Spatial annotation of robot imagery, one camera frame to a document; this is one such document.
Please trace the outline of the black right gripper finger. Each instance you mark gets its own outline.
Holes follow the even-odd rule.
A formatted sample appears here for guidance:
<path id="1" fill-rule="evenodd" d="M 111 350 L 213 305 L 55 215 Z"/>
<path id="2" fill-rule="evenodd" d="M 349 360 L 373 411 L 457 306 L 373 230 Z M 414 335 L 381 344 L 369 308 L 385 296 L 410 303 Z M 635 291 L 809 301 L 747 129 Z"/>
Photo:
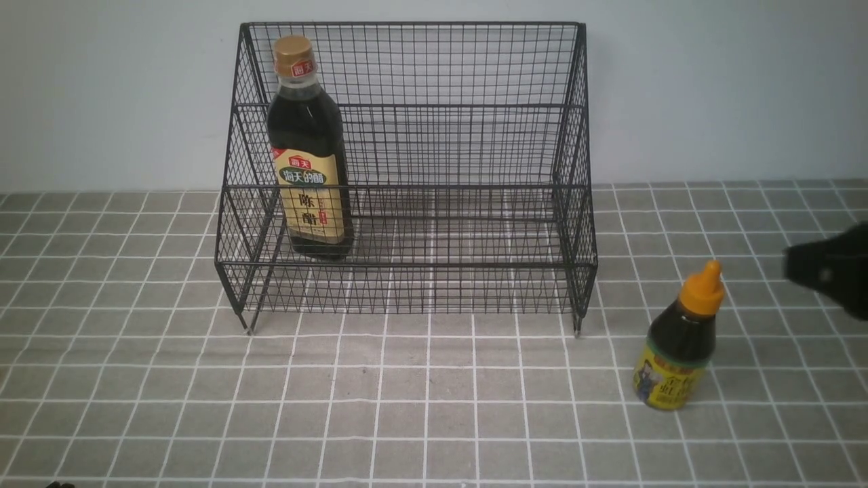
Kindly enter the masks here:
<path id="1" fill-rule="evenodd" d="M 828 297 L 850 317 L 867 321 L 867 223 L 823 240 L 788 247 L 788 281 Z"/>

